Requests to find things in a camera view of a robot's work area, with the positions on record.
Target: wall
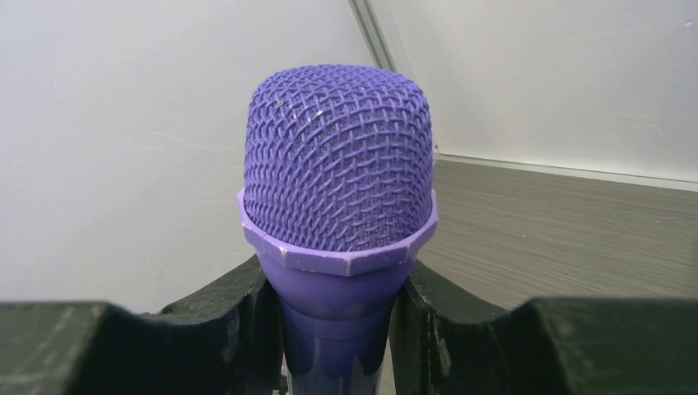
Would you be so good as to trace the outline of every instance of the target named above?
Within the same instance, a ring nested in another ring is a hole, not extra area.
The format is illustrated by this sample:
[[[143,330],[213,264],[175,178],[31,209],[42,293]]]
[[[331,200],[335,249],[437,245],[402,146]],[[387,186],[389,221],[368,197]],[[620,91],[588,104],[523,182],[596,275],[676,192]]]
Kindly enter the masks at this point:
[[[442,153],[698,182],[698,2],[374,5]]]
[[[249,98],[309,63],[371,64],[347,2],[2,2],[0,300],[156,311],[247,259]]]

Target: purple mesh grille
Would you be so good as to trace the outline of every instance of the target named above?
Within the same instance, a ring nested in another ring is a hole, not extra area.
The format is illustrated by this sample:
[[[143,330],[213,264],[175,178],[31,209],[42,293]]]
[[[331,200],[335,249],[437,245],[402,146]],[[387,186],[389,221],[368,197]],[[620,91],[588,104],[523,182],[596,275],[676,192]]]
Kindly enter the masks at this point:
[[[298,67],[253,94],[244,208],[288,244],[360,251],[416,233],[431,214],[431,167],[429,105],[402,75]]]

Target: microphone body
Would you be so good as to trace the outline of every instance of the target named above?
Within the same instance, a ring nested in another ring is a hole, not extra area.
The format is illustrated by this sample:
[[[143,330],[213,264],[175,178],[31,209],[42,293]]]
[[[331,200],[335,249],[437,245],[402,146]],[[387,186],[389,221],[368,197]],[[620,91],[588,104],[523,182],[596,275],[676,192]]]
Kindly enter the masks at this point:
[[[395,295],[438,222],[430,126],[421,89],[373,67],[298,67],[255,91],[237,198],[291,393],[377,391]]]

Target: floor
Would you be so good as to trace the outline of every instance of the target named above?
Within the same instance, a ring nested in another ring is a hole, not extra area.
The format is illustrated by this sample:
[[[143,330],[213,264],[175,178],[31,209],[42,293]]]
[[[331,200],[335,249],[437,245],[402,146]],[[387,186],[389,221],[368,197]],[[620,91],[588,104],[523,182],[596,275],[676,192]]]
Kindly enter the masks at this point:
[[[449,161],[434,189],[420,259],[484,300],[698,296],[698,193]],[[379,393],[395,394],[389,351]]]

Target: black object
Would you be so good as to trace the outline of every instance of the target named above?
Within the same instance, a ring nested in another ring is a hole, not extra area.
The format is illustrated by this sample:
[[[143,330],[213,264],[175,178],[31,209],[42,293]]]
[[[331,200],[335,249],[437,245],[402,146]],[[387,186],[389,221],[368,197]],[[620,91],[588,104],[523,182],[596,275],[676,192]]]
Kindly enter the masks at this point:
[[[0,304],[0,394],[270,394],[277,297],[256,257],[159,314]],[[544,298],[513,312],[417,263],[393,310],[397,394],[698,393],[698,303]]]

